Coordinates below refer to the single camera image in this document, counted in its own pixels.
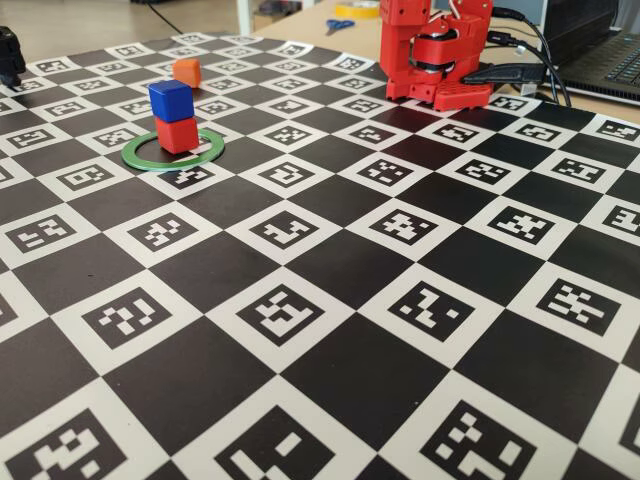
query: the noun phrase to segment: cable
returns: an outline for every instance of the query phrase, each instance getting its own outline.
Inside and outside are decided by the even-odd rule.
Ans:
[[[153,12],[154,12],[156,15],[158,15],[162,20],[164,20],[164,22],[165,22],[167,25],[169,25],[169,26],[170,26],[171,28],[173,28],[176,32],[178,32],[180,35],[182,35],[182,32],[178,29],[178,27],[176,27],[173,23],[171,23],[169,20],[167,20],[166,18],[164,18],[164,17],[162,16],[162,14],[161,14],[159,11],[157,11],[155,8],[153,8],[153,5],[151,5],[151,4],[149,3],[149,1],[147,1],[147,6],[148,6],[151,10],[153,10]]]

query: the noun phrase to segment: desk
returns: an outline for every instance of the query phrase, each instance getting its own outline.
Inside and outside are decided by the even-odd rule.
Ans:
[[[265,38],[311,43],[318,47],[344,50],[355,55],[379,59],[382,27],[382,21],[379,18],[357,20],[354,28],[345,29],[331,36],[326,35],[325,21],[329,18],[335,18],[334,5],[336,3],[338,3],[337,0],[324,0],[312,8],[260,29],[255,34]],[[495,29],[499,29],[501,26],[509,26],[527,30],[526,25],[509,20],[494,20],[491,25]],[[533,38],[523,36],[513,30],[510,30],[509,33],[530,42],[534,41]],[[521,62],[523,58],[525,61],[535,60],[529,53],[524,57],[520,57],[510,49],[487,50],[482,56],[482,60],[488,63]],[[501,91],[514,93],[511,87],[504,87],[504,90]],[[575,108],[610,115],[631,122],[640,122],[640,108],[637,106],[600,100],[575,93],[571,95],[571,99]]]

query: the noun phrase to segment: blue scissors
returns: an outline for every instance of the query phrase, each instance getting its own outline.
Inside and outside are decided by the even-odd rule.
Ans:
[[[327,20],[327,27],[329,27],[327,35],[333,35],[338,30],[353,27],[355,24],[353,20]]]

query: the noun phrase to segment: green circle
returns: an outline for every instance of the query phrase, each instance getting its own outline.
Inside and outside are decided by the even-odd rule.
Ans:
[[[201,153],[196,158],[173,163],[164,163],[151,162],[149,160],[144,160],[143,158],[138,157],[138,155],[136,154],[138,148],[140,148],[145,143],[158,138],[157,132],[150,132],[145,135],[136,137],[129,143],[127,143],[122,149],[122,160],[124,160],[124,163],[126,163],[127,165],[133,168],[137,168],[138,170],[148,170],[152,172],[174,172],[176,170],[186,170],[188,168],[202,165],[203,163],[215,160],[222,154],[224,150],[224,140],[220,135],[210,130],[202,129],[198,130],[198,136],[200,138],[204,138],[205,140],[209,140],[211,142],[211,148],[206,152]]]

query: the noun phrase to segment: tape roll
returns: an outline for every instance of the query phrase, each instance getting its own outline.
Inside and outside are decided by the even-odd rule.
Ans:
[[[347,18],[376,18],[380,16],[380,3],[373,0],[338,3],[336,15]]]

